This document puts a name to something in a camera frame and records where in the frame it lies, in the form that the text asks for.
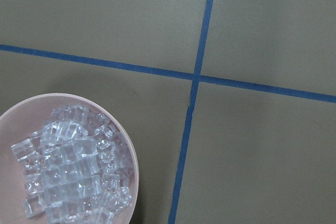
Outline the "pink bowl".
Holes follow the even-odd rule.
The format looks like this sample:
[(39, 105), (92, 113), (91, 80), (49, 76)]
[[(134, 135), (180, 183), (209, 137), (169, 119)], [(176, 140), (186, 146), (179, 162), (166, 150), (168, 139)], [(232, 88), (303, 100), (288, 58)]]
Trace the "pink bowl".
[(26, 197), (24, 189), (23, 169), (11, 150), (11, 146), (41, 128), (50, 117), (54, 108), (72, 103), (80, 103), (95, 112), (105, 114), (122, 133), (131, 153), (134, 175), (130, 178), (132, 199), (129, 206), (118, 214), (115, 223), (130, 223), (134, 213), (139, 191), (139, 165), (132, 141), (120, 122), (107, 110), (96, 103), (73, 94), (49, 93), (28, 98), (1, 115), (1, 223), (46, 223), (45, 215), (27, 219), (23, 201)]

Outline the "pile of clear ice cubes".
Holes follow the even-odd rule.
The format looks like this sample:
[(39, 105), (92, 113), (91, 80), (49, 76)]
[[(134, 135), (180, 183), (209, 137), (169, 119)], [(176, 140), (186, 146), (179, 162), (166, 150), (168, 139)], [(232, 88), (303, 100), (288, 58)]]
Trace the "pile of clear ice cubes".
[(114, 223), (131, 202), (131, 153), (103, 113), (82, 104), (55, 108), (43, 127), (11, 149), (24, 169), (28, 219), (44, 214), (48, 223)]

